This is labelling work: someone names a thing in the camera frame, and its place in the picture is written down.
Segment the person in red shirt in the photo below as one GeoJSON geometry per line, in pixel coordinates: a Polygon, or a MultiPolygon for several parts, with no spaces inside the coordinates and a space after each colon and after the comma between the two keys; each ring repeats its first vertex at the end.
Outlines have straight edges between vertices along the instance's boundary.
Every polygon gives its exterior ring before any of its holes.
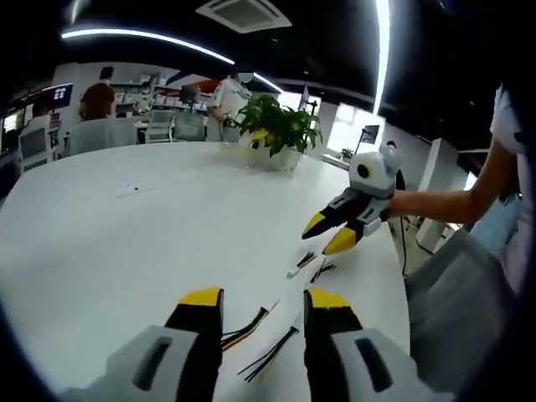
{"type": "Polygon", "coordinates": [[[100,73],[100,82],[85,91],[78,110],[82,121],[106,119],[113,112],[116,94],[109,84],[112,73],[111,67],[105,67],[100,73]]]}

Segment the bright window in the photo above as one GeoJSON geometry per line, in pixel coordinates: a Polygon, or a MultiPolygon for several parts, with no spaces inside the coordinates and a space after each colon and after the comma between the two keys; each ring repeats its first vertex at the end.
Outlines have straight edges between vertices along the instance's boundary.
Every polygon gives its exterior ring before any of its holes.
{"type": "Polygon", "coordinates": [[[467,175],[467,181],[466,181],[466,186],[464,187],[464,190],[470,190],[472,186],[475,185],[476,182],[477,182],[477,176],[469,172],[469,174],[467,175]]]}
{"type": "Polygon", "coordinates": [[[17,113],[6,117],[3,121],[3,128],[6,132],[17,129],[17,113]]]}
{"type": "MultiPolygon", "coordinates": [[[[300,106],[300,100],[302,99],[302,94],[298,94],[296,92],[283,92],[282,94],[279,94],[277,97],[277,101],[281,106],[288,106],[292,108],[292,110],[297,111],[298,107],[300,106]]],[[[310,96],[309,95],[309,103],[316,102],[317,106],[315,107],[315,113],[314,115],[318,117],[318,111],[320,110],[320,102],[321,99],[317,96],[310,96]]],[[[305,110],[307,113],[312,112],[312,105],[307,104],[305,107],[305,110]]],[[[316,122],[313,122],[312,128],[314,128],[316,125],[316,122]]]]}
{"type": "Polygon", "coordinates": [[[384,127],[385,119],[383,117],[375,116],[357,107],[341,104],[337,109],[332,132],[327,141],[327,148],[332,152],[339,153],[343,148],[350,148],[355,151],[359,144],[358,153],[378,151],[379,144],[382,142],[384,127]],[[359,144],[359,139],[365,126],[374,125],[379,126],[379,132],[374,144],[363,142],[359,144]]]}

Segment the robotic hand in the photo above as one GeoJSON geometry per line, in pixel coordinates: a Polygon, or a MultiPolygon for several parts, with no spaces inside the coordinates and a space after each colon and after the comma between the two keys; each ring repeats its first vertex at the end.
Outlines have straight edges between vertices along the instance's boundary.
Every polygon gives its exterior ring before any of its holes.
{"type": "Polygon", "coordinates": [[[348,170],[350,186],[311,219],[301,238],[318,236],[346,222],[323,253],[333,255],[354,247],[384,220],[399,168],[400,158],[393,145],[354,155],[348,170]]]}
{"type": "MultiPolygon", "coordinates": [[[[304,292],[304,364],[312,402],[450,402],[417,375],[413,359],[350,304],[322,289],[304,292]]],[[[190,293],[165,327],[150,326],[106,362],[106,374],[62,402],[210,402],[222,363],[223,290],[190,293]]]]}

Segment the green leaves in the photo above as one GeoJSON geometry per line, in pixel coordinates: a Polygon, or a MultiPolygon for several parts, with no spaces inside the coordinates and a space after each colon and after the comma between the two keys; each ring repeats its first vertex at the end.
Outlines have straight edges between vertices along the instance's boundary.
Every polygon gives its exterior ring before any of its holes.
{"type": "Polygon", "coordinates": [[[341,157],[352,159],[353,157],[353,151],[350,148],[343,148],[341,150],[341,157]]]}
{"type": "Polygon", "coordinates": [[[311,128],[312,122],[318,122],[316,116],[306,111],[294,111],[290,107],[281,107],[279,102],[269,95],[261,95],[239,112],[244,117],[239,123],[240,134],[261,129],[270,133],[270,140],[265,142],[270,147],[270,156],[281,151],[284,146],[305,152],[310,143],[314,148],[317,139],[322,142],[322,133],[311,128]]]}

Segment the electrical wire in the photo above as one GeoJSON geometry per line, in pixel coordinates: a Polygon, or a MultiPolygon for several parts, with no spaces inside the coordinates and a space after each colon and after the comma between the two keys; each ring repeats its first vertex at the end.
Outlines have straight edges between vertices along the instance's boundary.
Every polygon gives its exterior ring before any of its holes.
{"type": "Polygon", "coordinates": [[[263,355],[261,358],[258,358],[253,363],[249,364],[246,368],[243,368],[238,372],[237,375],[243,374],[248,369],[252,368],[256,364],[262,362],[259,367],[257,367],[255,370],[253,370],[250,374],[248,374],[244,380],[250,383],[259,373],[266,367],[268,364],[274,361],[277,354],[283,349],[283,346],[285,346],[285,343],[294,335],[295,333],[298,333],[299,330],[296,327],[291,327],[289,331],[285,334],[285,336],[280,339],[276,345],[272,349],[270,349],[265,355],[263,355]]]}
{"type": "Polygon", "coordinates": [[[404,221],[400,216],[400,232],[402,233],[402,249],[404,250],[404,264],[402,265],[402,276],[405,278],[405,266],[408,262],[408,250],[405,247],[404,221]]]}
{"type": "Polygon", "coordinates": [[[298,268],[302,268],[303,266],[307,265],[310,261],[312,261],[315,258],[315,253],[312,251],[309,251],[305,256],[296,264],[298,268]]]}
{"type": "Polygon", "coordinates": [[[332,262],[327,262],[327,258],[324,257],[322,266],[320,267],[318,272],[315,274],[315,276],[311,279],[311,283],[315,283],[315,281],[317,281],[320,275],[323,274],[324,272],[334,270],[335,268],[337,268],[337,266],[332,262]]]}
{"type": "Polygon", "coordinates": [[[257,329],[257,327],[267,315],[268,310],[266,310],[264,307],[261,307],[253,321],[251,321],[248,325],[237,331],[227,332],[224,336],[229,336],[225,339],[222,339],[221,341],[222,350],[225,352],[226,350],[231,349],[233,346],[245,340],[249,335],[253,333],[254,330],[257,329]]]}

